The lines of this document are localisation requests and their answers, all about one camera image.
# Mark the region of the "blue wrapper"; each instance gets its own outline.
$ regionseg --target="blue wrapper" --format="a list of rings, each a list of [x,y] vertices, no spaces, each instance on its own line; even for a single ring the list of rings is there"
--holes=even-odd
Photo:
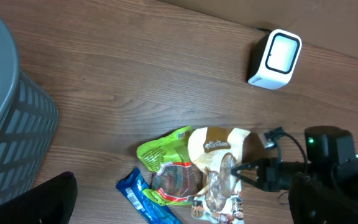
[[[143,179],[138,168],[135,168],[128,177],[120,180],[116,187],[148,223],[181,224],[181,221],[167,206],[160,206],[154,203],[142,193],[142,190],[150,187]]]

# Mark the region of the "plastic basket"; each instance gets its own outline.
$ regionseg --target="plastic basket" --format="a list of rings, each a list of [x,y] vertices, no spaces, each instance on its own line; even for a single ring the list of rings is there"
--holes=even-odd
[[[20,71],[0,20],[0,204],[31,188],[58,122],[55,102]]]

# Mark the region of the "wood grain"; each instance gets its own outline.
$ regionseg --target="wood grain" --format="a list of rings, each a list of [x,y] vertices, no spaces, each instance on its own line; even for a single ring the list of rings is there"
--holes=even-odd
[[[58,132],[35,185],[70,170],[79,194],[71,223],[145,223],[115,185],[137,146],[176,128],[308,126],[350,130],[358,152],[358,60],[305,44],[292,81],[269,91],[245,82],[264,35],[154,0],[0,0],[21,69],[55,99]],[[283,158],[300,160],[280,141]],[[256,156],[249,139],[246,154]],[[247,223],[292,223],[278,194],[244,187]],[[189,207],[172,207],[184,223]]]

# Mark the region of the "food package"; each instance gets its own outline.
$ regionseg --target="food package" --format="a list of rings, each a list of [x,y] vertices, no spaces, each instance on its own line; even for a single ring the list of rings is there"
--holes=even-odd
[[[137,148],[137,157],[149,171],[155,172],[152,188],[143,190],[159,205],[191,205],[197,193],[195,175],[187,144],[193,128],[178,129],[170,135]]]
[[[142,193],[149,185],[138,168],[120,180],[116,187],[149,224],[181,224],[167,206],[152,202]]]
[[[241,181],[231,169],[242,161],[244,139],[249,131],[239,128],[199,128],[189,138],[190,160],[204,174],[204,187],[191,207],[195,219],[211,223],[244,223]]]

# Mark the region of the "black cable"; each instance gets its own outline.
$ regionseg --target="black cable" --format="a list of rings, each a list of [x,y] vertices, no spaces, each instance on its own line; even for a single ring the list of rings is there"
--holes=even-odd
[[[338,164],[333,164],[330,168],[329,174],[331,176],[331,183],[335,190],[338,191],[338,193],[342,193],[342,190],[339,188],[338,183],[336,182],[335,176],[334,176],[334,169],[338,166]]]
[[[305,153],[305,150],[303,150],[301,144],[299,144],[299,142],[291,135],[291,134],[288,134],[286,132],[280,132],[280,134],[282,134],[283,136],[286,136],[288,138],[290,138],[295,144],[296,146],[298,146],[299,150],[301,151],[302,153],[302,157],[303,157],[303,163],[305,165],[305,173],[307,174],[308,173],[308,158],[306,156],[306,153]]]
[[[263,31],[265,33],[271,33],[272,32],[271,29],[266,29],[266,28],[261,28],[261,27],[255,27],[254,29]]]
[[[281,198],[283,195],[287,194],[287,193],[289,193],[289,191],[285,191],[285,192],[281,193],[280,196],[277,197],[277,202],[278,202],[280,205],[289,205],[289,204],[290,204],[289,202],[281,202],[281,201],[280,201],[280,198]]]
[[[280,145],[278,144],[276,138],[272,138],[272,142],[274,143],[274,145],[277,148],[277,159],[278,159],[279,162],[281,162],[281,148],[280,148]]]

